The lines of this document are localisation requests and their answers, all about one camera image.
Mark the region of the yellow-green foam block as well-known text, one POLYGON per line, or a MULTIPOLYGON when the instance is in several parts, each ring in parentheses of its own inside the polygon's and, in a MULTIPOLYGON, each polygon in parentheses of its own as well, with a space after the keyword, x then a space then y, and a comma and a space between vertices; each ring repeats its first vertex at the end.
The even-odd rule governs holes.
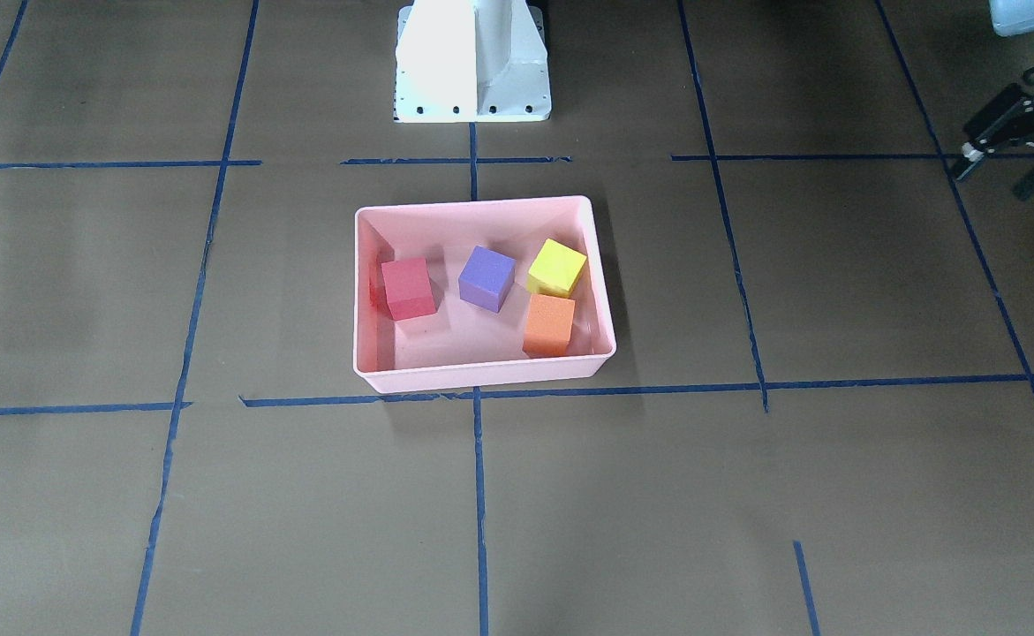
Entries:
POLYGON ((548 238, 533 258, 525 289, 531 294, 570 299, 587 261, 581 251, 548 238))

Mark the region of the orange foam block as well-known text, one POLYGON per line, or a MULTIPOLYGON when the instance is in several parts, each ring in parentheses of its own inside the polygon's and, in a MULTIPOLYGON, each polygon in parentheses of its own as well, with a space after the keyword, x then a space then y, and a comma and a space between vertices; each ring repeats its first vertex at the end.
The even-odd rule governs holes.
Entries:
POLYGON ((530 357, 564 357, 570 347, 577 303, 555 295, 530 295, 522 351, 530 357))

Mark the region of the purple foam block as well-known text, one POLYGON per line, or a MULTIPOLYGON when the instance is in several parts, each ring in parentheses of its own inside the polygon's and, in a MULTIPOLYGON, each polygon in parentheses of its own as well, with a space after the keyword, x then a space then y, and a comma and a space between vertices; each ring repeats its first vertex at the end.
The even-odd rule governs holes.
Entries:
POLYGON ((505 256, 484 246, 474 246, 457 278, 460 300, 500 313, 514 283, 516 259, 505 256))

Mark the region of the red foam block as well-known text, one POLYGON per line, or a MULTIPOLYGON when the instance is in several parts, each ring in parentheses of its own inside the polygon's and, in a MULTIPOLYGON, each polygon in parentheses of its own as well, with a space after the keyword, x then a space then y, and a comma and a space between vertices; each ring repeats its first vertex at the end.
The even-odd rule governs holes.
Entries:
POLYGON ((437 313, 424 258, 396 259, 381 264, 384 298, 393 321, 409 321, 437 313))

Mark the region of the pink plastic bin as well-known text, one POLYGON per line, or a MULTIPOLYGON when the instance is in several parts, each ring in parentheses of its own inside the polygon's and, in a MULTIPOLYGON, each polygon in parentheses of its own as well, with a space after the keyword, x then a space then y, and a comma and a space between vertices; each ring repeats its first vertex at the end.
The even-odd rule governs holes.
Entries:
POLYGON ((352 369, 383 394, 544 380, 586 378, 616 353, 616 330, 589 198, 545 196, 363 207, 354 216, 352 369), (586 258, 574 290, 572 338, 562 357, 522 349, 527 270, 546 240, 586 258), (475 246, 516 261, 500 313, 469 305, 457 275, 475 246), (381 265, 423 258, 435 314, 396 321, 381 265))

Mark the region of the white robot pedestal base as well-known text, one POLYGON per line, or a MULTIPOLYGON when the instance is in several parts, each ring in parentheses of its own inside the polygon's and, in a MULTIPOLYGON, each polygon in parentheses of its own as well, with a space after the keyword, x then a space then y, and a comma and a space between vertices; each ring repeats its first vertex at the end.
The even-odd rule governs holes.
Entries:
POLYGON ((398 12, 393 119, 550 118, 545 13, 529 1, 414 1, 398 12))

